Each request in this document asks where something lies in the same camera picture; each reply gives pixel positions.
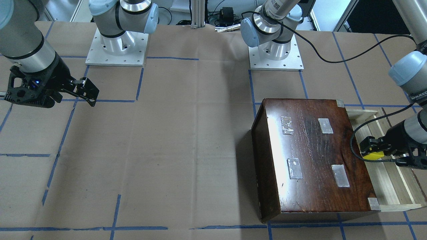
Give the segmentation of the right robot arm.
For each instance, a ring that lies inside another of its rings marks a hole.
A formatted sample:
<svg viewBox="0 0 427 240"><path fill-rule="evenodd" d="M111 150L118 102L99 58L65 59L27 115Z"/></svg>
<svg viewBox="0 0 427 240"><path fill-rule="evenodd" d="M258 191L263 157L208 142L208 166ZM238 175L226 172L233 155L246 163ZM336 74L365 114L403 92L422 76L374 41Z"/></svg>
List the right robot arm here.
<svg viewBox="0 0 427 240"><path fill-rule="evenodd" d="M70 70L35 21L44 11L42 0L1 1L1 54L12 62L4 100L17 105L51 108L62 93L95 106L99 89ZM120 56L133 50L133 32L151 34L158 24L158 5L151 0L90 0L90 13L100 32L104 51Z"/></svg>

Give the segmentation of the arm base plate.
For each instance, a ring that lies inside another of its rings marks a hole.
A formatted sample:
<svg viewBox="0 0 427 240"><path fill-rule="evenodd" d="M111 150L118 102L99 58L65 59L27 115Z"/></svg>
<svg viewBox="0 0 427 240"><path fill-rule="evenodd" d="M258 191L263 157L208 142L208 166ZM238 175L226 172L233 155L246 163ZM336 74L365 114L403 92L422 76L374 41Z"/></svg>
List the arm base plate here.
<svg viewBox="0 0 427 240"><path fill-rule="evenodd" d="M304 69L296 37L279 44L273 41L258 47L249 47L251 70L299 71Z"/></svg>
<svg viewBox="0 0 427 240"><path fill-rule="evenodd" d="M126 31L107 38L97 29L85 63L93 66L143 67L149 34Z"/></svg>

